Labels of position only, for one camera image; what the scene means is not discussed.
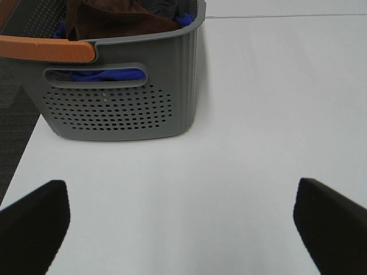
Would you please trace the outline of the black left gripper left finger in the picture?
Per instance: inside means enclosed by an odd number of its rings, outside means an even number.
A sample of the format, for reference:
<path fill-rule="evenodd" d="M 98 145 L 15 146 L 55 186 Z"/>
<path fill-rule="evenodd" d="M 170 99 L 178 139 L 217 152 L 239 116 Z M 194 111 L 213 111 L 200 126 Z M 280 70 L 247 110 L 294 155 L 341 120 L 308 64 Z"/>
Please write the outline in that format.
<path fill-rule="evenodd" d="M 70 221 L 62 180 L 52 180 L 1 210 L 1 274 L 46 274 Z"/>

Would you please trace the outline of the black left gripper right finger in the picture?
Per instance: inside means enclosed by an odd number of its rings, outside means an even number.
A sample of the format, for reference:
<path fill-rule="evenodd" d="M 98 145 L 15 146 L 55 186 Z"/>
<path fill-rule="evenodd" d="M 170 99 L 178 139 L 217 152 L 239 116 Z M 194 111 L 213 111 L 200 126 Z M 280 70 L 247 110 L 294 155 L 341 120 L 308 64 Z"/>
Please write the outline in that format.
<path fill-rule="evenodd" d="M 366 208 L 302 178 L 293 220 L 320 274 L 366 274 Z"/>

